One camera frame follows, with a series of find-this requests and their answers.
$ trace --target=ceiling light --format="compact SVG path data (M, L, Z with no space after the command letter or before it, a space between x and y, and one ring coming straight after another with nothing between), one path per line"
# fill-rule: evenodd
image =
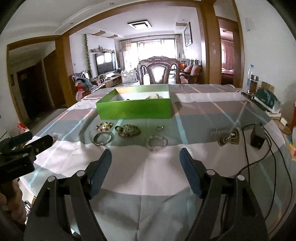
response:
M134 28L135 30L152 28L152 26L148 22L148 20L141 20L141 21L131 22L131 23L128 23L128 25L131 26L132 28Z

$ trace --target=water bottle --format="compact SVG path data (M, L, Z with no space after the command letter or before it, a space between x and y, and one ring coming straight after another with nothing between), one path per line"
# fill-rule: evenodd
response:
M250 68L249 68L249 71L248 71L248 80L247 80L246 93L249 93L249 90L250 90L251 75L255 75L254 74L254 65L250 65Z

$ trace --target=green box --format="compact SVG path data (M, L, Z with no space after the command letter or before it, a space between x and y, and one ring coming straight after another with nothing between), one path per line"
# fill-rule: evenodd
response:
M156 93L159 99L146 99ZM96 108L102 120L171 118L168 85L116 88L100 99Z

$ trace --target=tablecloth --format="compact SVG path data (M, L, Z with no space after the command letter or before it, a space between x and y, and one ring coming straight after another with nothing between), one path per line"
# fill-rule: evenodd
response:
M91 200L95 216L108 240L184 240L201 205L191 191L179 161L186 147L192 157L222 176L230 177L246 166L244 142L240 131L239 145L219 146L215 130L240 129L262 123L280 147L295 186L295 162L283 136L264 111L247 100L232 85L168 85L171 98L170 119L101 120L95 103L113 88L99 90L76 103L44 127L33 140L44 135L57 136L58 141L37 156L35 171L21 181L35 195L50 175L70 177L98 160L105 148L112 152L112 164L100 193ZM106 147L92 143L96 125L102 121L114 126L134 124L141 134L122 138L115 134ZM157 126L163 126L161 133ZM252 127L245 131L250 163L262 158L268 150L265 141L260 150L250 146ZM158 152L147 149L151 135L168 139L168 146ZM277 162L276 195L266 220L271 231L285 212L291 188L283 160L276 146L272 150ZM265 216L274 188L274 160L269 155L251 167L251 188ZM290 209L295 203L293 195ZM73 216L69 214L72 225ZM213 236L220 231L218 224Z

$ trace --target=hand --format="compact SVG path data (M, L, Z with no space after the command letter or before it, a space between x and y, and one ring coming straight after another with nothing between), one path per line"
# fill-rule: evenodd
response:
M11 217L19 223L24 223L27 213L22 201L22 190L17 182L13 180L1 185L0 206L7 205L11 211Z

